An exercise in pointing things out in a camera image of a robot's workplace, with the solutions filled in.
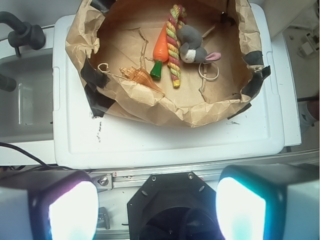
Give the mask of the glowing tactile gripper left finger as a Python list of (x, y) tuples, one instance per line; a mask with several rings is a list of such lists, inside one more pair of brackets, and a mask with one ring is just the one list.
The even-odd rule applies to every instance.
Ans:
[(92, 240), (98, 213), (98, 190), (83, 170), (0, 175), (2, 240)]

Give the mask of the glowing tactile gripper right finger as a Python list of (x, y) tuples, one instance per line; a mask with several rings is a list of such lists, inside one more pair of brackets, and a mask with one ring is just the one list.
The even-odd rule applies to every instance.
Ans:
[(227, 240), (318, 240), (320, 167), (228, 165), (217, 184), (215, 208)]

